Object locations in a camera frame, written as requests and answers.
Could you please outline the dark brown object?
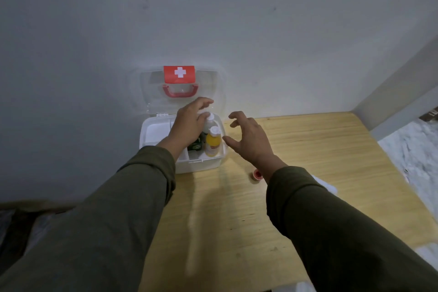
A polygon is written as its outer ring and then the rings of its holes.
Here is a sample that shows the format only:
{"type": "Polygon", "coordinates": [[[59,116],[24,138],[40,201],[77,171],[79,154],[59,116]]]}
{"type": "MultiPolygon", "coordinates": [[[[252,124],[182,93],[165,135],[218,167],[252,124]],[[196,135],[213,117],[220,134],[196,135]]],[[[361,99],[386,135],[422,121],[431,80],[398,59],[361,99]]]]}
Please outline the dark brown object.
{"type": "Polygon", "coordinates": [[[438,121],[438,106],[419,117],[423,122],[438,121]]]}

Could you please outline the dark green small box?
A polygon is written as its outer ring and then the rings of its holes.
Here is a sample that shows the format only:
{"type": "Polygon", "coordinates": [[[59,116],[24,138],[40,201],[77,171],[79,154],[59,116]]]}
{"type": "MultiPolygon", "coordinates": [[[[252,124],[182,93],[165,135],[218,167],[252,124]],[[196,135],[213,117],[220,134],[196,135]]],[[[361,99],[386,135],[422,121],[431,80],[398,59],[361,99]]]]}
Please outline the dark green small box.
{"type": "Polygon", "coordinates": [[[206,133],[201,132],[199,137],[187,147],[188,151],[203,150],[205,147],[205,138],[206,138],[206,133]]]}

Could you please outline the person's left forearm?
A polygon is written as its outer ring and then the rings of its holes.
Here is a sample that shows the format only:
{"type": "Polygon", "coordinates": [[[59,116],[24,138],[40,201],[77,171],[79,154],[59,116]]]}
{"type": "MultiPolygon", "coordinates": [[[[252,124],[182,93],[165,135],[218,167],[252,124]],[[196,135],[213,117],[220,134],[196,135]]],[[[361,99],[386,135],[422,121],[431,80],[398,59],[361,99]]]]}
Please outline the person's left forearm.
{"type": "Polygon", "coordinates": [[[140,149],[0,276],[0,292],[138,292],[175,175],[170,151],[140,149]]]}

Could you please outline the yellow bottle with white cap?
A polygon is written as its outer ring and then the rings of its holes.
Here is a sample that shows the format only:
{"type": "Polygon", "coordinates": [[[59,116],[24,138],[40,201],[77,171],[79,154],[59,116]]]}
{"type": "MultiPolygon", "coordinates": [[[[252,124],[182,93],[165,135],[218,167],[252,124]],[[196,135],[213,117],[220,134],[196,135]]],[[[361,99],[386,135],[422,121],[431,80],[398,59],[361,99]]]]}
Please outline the yellow bottle with white cap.
{"type": "Polygon", "coordinates": [[[217,156],[222,142],[222,134],[218,126],[212,126],[205,138],[205,154],[209,157],[217,156]]]}

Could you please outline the person's right forearm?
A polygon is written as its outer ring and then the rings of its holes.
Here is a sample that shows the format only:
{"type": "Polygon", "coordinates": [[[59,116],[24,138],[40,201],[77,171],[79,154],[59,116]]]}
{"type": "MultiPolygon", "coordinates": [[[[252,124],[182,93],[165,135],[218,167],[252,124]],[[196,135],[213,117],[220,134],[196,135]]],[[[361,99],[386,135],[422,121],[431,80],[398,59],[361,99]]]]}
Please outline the person's right forearm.
{"type": "Polygon", "coordinates": [[[267,215],[290,239],[317,292],[438,292],[438,271],[302,167],[271,177],[267,215]]]}

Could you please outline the white first aid box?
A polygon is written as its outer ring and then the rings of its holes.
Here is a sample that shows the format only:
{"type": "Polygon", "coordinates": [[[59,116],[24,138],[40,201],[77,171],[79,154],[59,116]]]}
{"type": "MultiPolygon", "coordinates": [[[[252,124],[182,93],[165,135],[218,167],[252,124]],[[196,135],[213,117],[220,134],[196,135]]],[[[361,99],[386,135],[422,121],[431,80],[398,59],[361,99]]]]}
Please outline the white first aid box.
{"type": "Polygon", "coordinates": [[[214,103],[205,110],[212,114],[212,125],[225,135],[224,80],[225,76],[218,70],[195,66],[163,66],[131,74],[134,107],[146,116],[139,147],[157,145],[163,140],[170,133],[178,110],[199,96],[213,99],[214,103]]]}

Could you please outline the person's right hand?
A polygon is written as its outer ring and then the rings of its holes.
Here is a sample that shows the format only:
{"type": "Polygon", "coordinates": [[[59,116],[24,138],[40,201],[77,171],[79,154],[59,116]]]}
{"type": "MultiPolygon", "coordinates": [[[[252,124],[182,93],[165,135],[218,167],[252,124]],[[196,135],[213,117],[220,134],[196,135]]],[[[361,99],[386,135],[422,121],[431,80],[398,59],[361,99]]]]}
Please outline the person's right hand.
{"type": "Polygon", "coordinates": [[[262,126],[254,118],[248,119],[247,124],[231,123],[230,127],[240,127],[242,133],[240,156],[258,169],[265,182],[269,184],[274,173],[283,167],[287,167],[287,164],[274,154],[262,126]]]}

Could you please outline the white plastic bottle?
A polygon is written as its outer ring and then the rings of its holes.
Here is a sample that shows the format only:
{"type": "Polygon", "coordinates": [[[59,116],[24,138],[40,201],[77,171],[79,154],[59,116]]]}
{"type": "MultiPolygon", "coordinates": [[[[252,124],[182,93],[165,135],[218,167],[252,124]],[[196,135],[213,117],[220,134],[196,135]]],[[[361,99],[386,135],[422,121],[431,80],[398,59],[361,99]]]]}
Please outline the white plastic bottle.
{"type": "Polygon", "coordinates": [[[215,126],[218,127],[218,124],[215,121],[215,115],[209,112],[209,115],[205,118],[202,134],[203,135],[209,134],[210,129],[215,126]]]}

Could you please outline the person's left hand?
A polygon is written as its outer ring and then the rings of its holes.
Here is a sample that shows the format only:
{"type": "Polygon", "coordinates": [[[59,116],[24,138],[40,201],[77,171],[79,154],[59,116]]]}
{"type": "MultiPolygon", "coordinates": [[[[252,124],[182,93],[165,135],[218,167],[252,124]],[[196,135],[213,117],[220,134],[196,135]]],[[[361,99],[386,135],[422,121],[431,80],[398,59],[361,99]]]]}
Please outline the person's left hand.
{"type": "Polygon", "coordinates": [[[197,125],[197,116],[200,110],[208,108],[214,100],[207,97],[198,97],[177,112],[170,133],[157,146],[169,151],[174,161],[177,161],[182,152],[201,134],[204,125],[197,125]]]}

